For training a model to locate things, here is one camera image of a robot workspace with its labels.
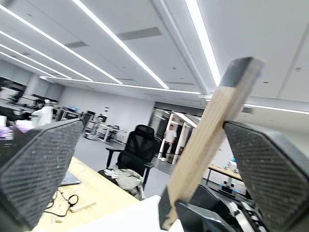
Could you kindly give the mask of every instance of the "black cable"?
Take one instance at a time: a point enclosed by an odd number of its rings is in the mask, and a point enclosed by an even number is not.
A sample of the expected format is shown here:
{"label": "black cable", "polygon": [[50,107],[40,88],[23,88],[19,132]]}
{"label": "black cable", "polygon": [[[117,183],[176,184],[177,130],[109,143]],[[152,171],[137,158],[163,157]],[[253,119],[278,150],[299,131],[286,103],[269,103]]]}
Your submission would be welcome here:
{"label": "black cable", "polygon": [[[61,194],[61,196],[63,197],[63,199],[66,200],[67,203],[69,204],[69,206],[68,206],[68,208],[67,208],[67,210],[66,210],[65,215],[59,215],[59,214],[56,214],[56,213],[53,213],[53,212],[49,212],[49,211],[44,211],[44,213],[53,214],[53,215],[56,215],[57,217],[60,217],[60,218],[62,217],[62,218],[63,218],[63,217],[65,217],[65,216],[67,215],[69,209],[70,209],[71,207],[75,206],[75,205],[78,203],[79,198],[78,198],[78,196],[77,196],[76,194],[74,194],[74,195],[71,195],[68,199],[66,199],[66,198],[63,196],[63,192],[61,192],[61,191],[58,190],[58,189],[57,189],[57,191],[60,192],[60,194]],[[70,200],[71,200],[71,198],[73,198],[73,197],[76,197],[77,199],[76,199],[76,202],[71,203]],[[48,206],[46,209],[50,209],[51,207],[54,206],[54,203],[55,203],[55,199],[56,199],[56,198],[57,198],[57,194],[56,194],[56,197],[55,197],[53,200],[50,201],[50,203],[52,203],[52,205],[51,205],[51,206]]]}

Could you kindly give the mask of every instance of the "ceiling light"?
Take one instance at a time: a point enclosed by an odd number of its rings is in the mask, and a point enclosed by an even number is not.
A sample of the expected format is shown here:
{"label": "ceiling light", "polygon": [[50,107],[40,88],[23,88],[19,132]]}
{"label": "ceiling light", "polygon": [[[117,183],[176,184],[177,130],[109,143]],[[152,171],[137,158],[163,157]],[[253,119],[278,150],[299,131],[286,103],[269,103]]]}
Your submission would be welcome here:
{"label": "ceiling light", "polygon": [[[195,116],[193,116],[193,117],[195,117]],[[200,117],[195,117],[196,119],[198,119],[199,121],[201,120],[201,118]]]}
{"label": "ceiling light", "polygon": [[27,56],[25,56],[25,55],[23,55],[23,54],[21,54],[21,53],[15,51],[15,50],[13,50],[13,49],[11,49],[11,48],[9,48],[9,47],[7,47],[7,46],[4,46],[3,44],[0,44],[0,47],[3,47],[3,48],[5,48],[5,49],[7,49],[7,50],[9,50],[9,51],[11,51],[11,52],[14,52],[15,54],[18,54],[18,55],[20,55],[21,57],[26,58],[26,59],[28,59],[28,60],[30,60],[30,61],[32,61],[32,62],[38,64],[38,65],[41,65],[42,67],[47,68],[47,69],[49,69],[49,70],[51,70],[51,71],[53,71],[53,72],[55,72],[55,73],[58,73],[58,74],[60,74],[60,75],[62,75],[62,76],[64,76],[64,77],[66,77],[66,78],[68,78],[68,79],[72,79],[71,77],[69,77],[69,76],[67,76],[67,75],[65,75],[65,74],[63,74],[63,73],[61,73],[61,72],[58,72],[57,70],[52,69],[52,68],[50,68],[50,67],[48,67],[48,66],[46,66],[46,65],[44,65],[44,64],[42,64],[42,63],[40,63],[40,62],[38,62],[38,61],[36,61],[36,60],[34,60],[34,59],[31,59],[31,58],[29,58],[29,57],[27,57]]}
{"label": "ceiling light", "polygon": [[[46,78],[51,79],[58,79],[58,80],[66,80],[67,78],[61,77],[50,77],[47,76]],[[165,88],[154,88],[154,87],[145,87],[145,86],[132,86],[132,85],[121,85],[116,83],[108,83],[108,82],[101,82],[101,81],[86,81],[86,80],[78,80],[78,79],[71,79],[70,81],[77,81],[77,82],[87,82],[87,83],[95,83],[95,84],[102,84],[102,85],[110,85],[110,86],[122,86],[122,87],[131,87],[131,88],[142,88],[142,89],[151,89],[151,90],[160,90],[165,92],[173,92],[173,93],[189,93],[189,94],[196,94],[200,95],[200,92],[193,92],[193,91],[184,91],[184,90],[176,90],[176,89],[165,89]]]}
{"label": "ceiling light", "polygon": [[157,116],[157,117],[159,117],[160,119],[162,119],[162,120],[166,120],[165,118],[163,118],[163,117],[161,117],[161,116],[159,116],[159,115],[154,115],[154,116]]}
{"label": "ceiling light", "polygon": [[187,123],[189,123],[191,126],[193,126],[194,128],[197,127],[197,124],[195,124],[191,119],[189,119],[186,115],[182,114],[182,113],[178,113],[178,112],[174,112],[176,115],[178,115],[182,120],[186,121]]}
{"label": "ceiling light", "polygon": [[115,77],[113,77],[112,75],[110,75],[109,73],[107,73],[106,71],[104,71],[103,69],[99,68],[97,65],[95,65],[94,63],[90,62],[89,60],[87,60],[86,58],[82,57],[81,55],[77,54],[76,52],[74,52],[73,50],[69,49],[68,47],[66,47],[65,45],[63,45],[62,43],[60,43],[58,40],[54,39],[53,37],[51,37],[50,35],[46,34],[44,31],[38,29],[36,26],[32,25],[31,23],[29,23],[28,21],[24,20],[23,18],[21,18],[20,16],[18,16],[17,14],[13,13],[12,11],[8,10],[7,8],[5,8],[4,6],[2,6],[0,4],[0,9],[5,11],[6,13],[8,13],[9,15],[13,16],[14,18],[16,18],[17,20],[19,20],[20,22],[22,22],[23,24],[27,25],[28,27],[32,28],[33,30],[35,30],[36,32],[38,32],[39,34],[41,34],[42,36],[44,36],[45,38],[49,39],[50,41],[54,42],[55,44],[57,44],[58,46],[62,47],[63,49],[65,49],[66,51],[70,52],[71,54],[73,54],[74,56],[76,56],[77,58],[81,59],[83,62],[87,63],[88,65],[90,65],[91,67],[95,68],[96,70],[98,70],[99,72],[101,72],[102,74],[106,75],[107,77],[109,77],[110,79],[114,80],[115,82],[122,84],[121,81],[117,80]]}
{"label": "ceiling light", "polygon": [[49,57],[48,55],[46,55],[46,54],[44,54],[44,53],[42,53],[42,52],[40,52],[40,51],[38,51],[38,50],[36,50],[35,48],[33,48],[33,47],[31,47],[31,46],[29,46],[29,45],[27,45],[27,44],[21,42],[20,40],[14,38],[13,36],[8,35],[7,33],[3,32],[3,31],[1,31],[1,30],[0,30],[0,34],[1,34],[1,35],[4,35],[5,37],[7,37],[7,38],[9,38],[9,39],[11,39],[11,40],[13,40],[13,41],[15,41],[16,43],[18,43],[18,44],[20,44],[20,45],[22,45],[22,46],[24,46],[24,47],[30,49],[31,51],[33,51],[33,52],[39,54],[40,56],[43,56],[43,57],[49,59],[50,61],[52,61],[52,62],[54,62],[54,63],[60,65],[61,67],[63,67],[63,68],[65,68],[65,69],[67,69],[67,70],[69,70],[69,71],[71,71],[71,72],[73,72],[73,73],[75,73],[75,74],[77,74],[77,75],[79,75],[79,76],[85,78],[86,80],[92,81],[92,79],[90,79],[89,77],[87,77],[87,76],[85,76],[85,75],[83,75],[83,74],[77,72],[76,70],[74,70],[74,69],[72,69],[72,68],[70,68],[70,67],[64,65],[63,63],[60,63],[59,61],[57,61],[57,60],[55,60],[55,59]]}
{"label": "ceiling light", "polygon": [[268,110],[279,110],[279,111],[309,115],[309,112],[299,111],[299,110],[288,110],[288,109],[281,109],[281,108],[276,108],[276,107],[269,107],[269,106],[262,106],[262,105],[251,105],[251,104],[244,104],[244,106],[261,108],[261,109],[268,109]]}
{"label": "ceiling light", "polygon": [[216,59],[213,54],[211,43],[208,38],[203,18],[198,7],[197,0],[185,0],[185,2],[187,4],[190,16],[192,18],[195,30],[197,31],[197,35],[202,45],[208,66],[211,70],[212,77],[214,79],[216,86],[218,86],[221,81],[221,76]]}
{"label": "ceiling light", "polygon": [[169,115],[169,112],[167,112],[167,111],[165,111],[165,110],[161,110],[161,109],[157,109],[158,111],[162,111],[162,112],[164,112],[164,113],[166,113],[166,114],[168,114]]}
{"label": "ceiling light", "polygon": [[156,80],[163,88],[169,87],[150,69],[148,66],[133,53],[128,46],[125,45],[91,10],[89,10],[80,0],[72,0],[82,11],[84,11],[100,28],[102,28],[119,46],[124,49],[154,80]]}
{"label": "ceiling light", "polygon": [[40,71],[40,72],[42,72],[42,73],[44,73],[44,74],[46,74],[46,75],[49,75],[50,77],[55,77],[54,75],[51,75],[51,74],[49,74],[49,73],[47,73],[47,72],[45,72],[45,71],[43,71],[43,70],[41,70],[41,69],[38,69],[38,68],[36,68],[36,67],[34,67],[34,66],[30,65],[30,64],[27,64],[27,63],[25,63],[25,62],[23,62],[23,61],[21,61],[21,60],[19,60],[19,59],[16,59],[16,58],[14,58],[14,57],[12,57],[12,56],[10,56],[10,55],[4,53],[4,52],[1,52],[1,51],[0,51],[0,54],[6,56],[7,58],[13,59],[13,60],[15,60],[15,61],[17,61],[17,62],[19,62],[19,63],[22,63],[22,64],[24,64],[24,65],[26,65],[26,66],[28,66],[28,67],[30,67],[30,68],[33,68],[33,69],[35,69],[35,70],[37,70],[37,71]]}

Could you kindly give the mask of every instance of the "laptop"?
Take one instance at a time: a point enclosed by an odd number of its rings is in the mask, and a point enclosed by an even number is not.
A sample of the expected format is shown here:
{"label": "laptop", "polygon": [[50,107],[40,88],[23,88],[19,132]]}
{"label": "laptop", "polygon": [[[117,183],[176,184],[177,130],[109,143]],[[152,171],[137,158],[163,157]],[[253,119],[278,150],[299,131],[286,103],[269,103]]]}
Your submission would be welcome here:
{"label": "laptop", "polygon": [[81,183],[81,181],[78,178],[76,178],[69,171],[67,171],[64,179],[62,180],[62,182],[60,184],[60,186],[77,185],[77,184],[80,184],[80,183]]}

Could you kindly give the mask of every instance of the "office desk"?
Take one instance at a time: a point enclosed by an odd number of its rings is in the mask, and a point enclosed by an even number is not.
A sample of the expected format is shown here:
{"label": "office desk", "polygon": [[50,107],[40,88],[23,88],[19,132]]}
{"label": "office desk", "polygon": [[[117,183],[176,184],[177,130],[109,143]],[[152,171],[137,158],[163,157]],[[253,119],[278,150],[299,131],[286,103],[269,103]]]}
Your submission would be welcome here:
{"label": "office desk", "polygon": [[[75,157],[72,158],[69,171],[79,178],[82,183],[60,187],[59,190],[64,193],[65,197],[73,194],[78,195],[79,201],[77,205],[84,202],[96,202],[96,204],[75,213],[69,211],[66,217],[57,217],[57,219],[63,220],[62,223],[52,223],[53,218],[56,218],[56,216],[43,213],[38,228],[49,232],[64,232],[139,202]],[[58,193],[55,205],[47,211],[63,215],[67,207],[68,204]]]}
{"label": "office desk", "polygon": [[102,123],[100,124],[100,128],[104,128],[106,130],[106,134],[105,134],[104,139],[103,139],[103,142],[105,142],[105,143],[106,143],[106,140],[108,138],[110,131],[119,131],[119,132],[122,132],[122,133],[126,133],[125,130],[120,130],[120,129],[108,127],[108,126],[106,126],[105,124],[102,124]]}
{"label": "office desk", "polygon": [[209,176],[211,174],[211,171],[215,171],[215,172],[221,173],[223,175],[226,175],[228,177],[231,177],[233,179],[242,181],[241,176],[238,173],[235,173],[235,172],[233,172],[231,170],[226,170],[226,169],[224,169],[222,167],[219,167],[219,166],[216,166],[216,165],[213,165],[213,164],[210,165],[208,167],[208,169],[209,169],[209,173],[208,173],[208,176],[207,176],[207,179],[206,179],[206,184],[208,184],[208,180],[209,180]]}

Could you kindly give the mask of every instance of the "man standing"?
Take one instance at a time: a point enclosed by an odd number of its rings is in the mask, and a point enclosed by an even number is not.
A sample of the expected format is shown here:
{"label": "man standing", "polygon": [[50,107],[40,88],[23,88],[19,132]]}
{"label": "man standing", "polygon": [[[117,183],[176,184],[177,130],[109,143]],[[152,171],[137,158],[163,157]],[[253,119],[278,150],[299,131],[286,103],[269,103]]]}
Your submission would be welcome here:
{"label": "man standing", "polygon": [[176,131],[174,130],[174,125],[170,124],[169,129],[165,132],[165,142],[163,146],[161,161],[166,161],[166,153],[170,147],[172,147],[175,138],[177,137]]}

